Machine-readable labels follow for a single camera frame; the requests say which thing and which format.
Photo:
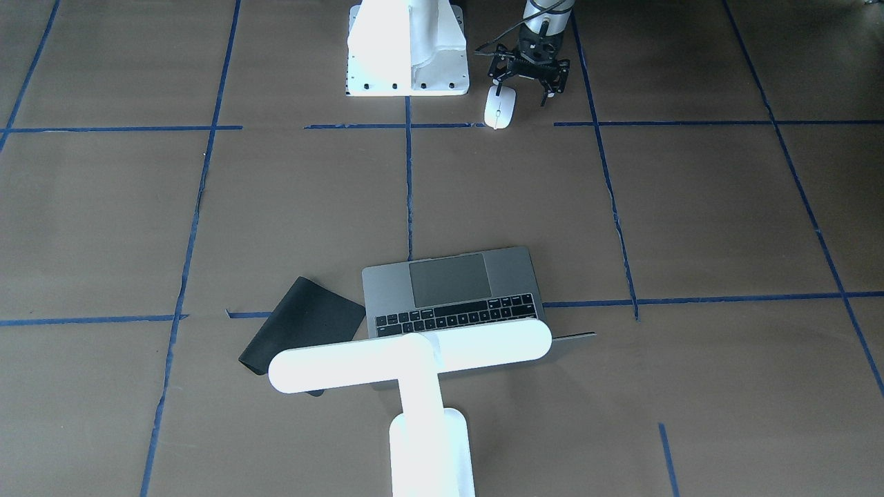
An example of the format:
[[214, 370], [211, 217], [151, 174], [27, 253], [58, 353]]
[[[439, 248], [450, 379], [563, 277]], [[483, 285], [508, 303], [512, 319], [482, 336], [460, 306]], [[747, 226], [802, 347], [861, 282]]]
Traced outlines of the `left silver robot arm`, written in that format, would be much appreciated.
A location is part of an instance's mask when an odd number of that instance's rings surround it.
[[571, 60], [559, 55], [564, 43], [574, 1], [527, 1], [521, 20], [501, 35], [477, 48], [494, 45], [488, 76], [500, 85], [514, 77], [539, 82], [543, 88], [540, 106], [562, 94], [571, 73]]

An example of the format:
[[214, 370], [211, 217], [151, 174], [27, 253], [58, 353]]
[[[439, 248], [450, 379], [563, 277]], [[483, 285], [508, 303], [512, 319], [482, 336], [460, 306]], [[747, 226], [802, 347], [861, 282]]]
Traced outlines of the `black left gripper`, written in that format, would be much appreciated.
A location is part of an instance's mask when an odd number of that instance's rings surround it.
[[507, 95], [509, 88], [504, 86], [504, 81], [512, 77], [534, 79], [544, 89], [540, 106], [546, 106], [550, 98], [565, 91], [570, 75], [570, 61], [557, 59], [563, 41], [562, 32], [550, 37], [540, 37], [536, 32], [521, 32], [517, 46], [512, 50], [502, 43], [497, 44], [489, 68], [492, 94], [495, 97]]

